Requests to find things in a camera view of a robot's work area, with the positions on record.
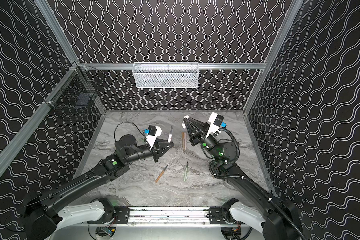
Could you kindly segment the white pen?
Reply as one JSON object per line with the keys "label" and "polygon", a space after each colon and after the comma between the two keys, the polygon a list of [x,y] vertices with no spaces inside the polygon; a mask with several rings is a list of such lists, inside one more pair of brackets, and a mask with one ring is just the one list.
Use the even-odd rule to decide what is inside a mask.
{"label": "white pen", "polygon": [[186,138],[185,138],[185,148],[187,149],[187,133],[186,133],[186,132],[184,132],[184,133],[185,133],[185,137],[186,137]]}

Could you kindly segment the tan pen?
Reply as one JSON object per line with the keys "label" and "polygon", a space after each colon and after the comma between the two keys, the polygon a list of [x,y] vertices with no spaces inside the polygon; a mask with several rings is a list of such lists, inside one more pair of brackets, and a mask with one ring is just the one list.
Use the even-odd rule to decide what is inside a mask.
{"label": "tan pen", "polygon": [[185,133],[184,132],[182,132],[182,150],[185,150],[186,148],[185,148]]}

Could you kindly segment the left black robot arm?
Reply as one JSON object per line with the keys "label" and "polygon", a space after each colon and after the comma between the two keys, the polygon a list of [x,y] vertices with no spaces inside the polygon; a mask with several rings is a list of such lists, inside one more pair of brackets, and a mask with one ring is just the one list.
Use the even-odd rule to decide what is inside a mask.
{"label": "left black robot arm", "polygon": [[174,142],[155,139],[152,146],[137,145],[133,135],[124,135],[115,141],[115,152],[101,159],[95,167],[79,177],[43,193],[30,193],[19,208],[24,232],[29,240],[49,237],[63,217],[58,215],[68,204],[91,190],[116,180],[126,173],[133,162],[152,157],[158,162]]}

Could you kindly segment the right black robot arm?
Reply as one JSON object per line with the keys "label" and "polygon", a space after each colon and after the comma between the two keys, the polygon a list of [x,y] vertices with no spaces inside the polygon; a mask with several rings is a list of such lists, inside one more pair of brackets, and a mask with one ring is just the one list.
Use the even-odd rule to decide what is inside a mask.
{"label": "right black robot arm", "polygon": [[266,240],[306,239],[297,207],[266,191],[238,166],[240,144],[227,129],[223,116],[212,113],[206,123],[185,116],[182,127],[187,130],[191,145],[200,145],[210,159],[212,177],[227,181],[255,206],[248,208],[231,199],[223,207],[226,222],[246,224]]}

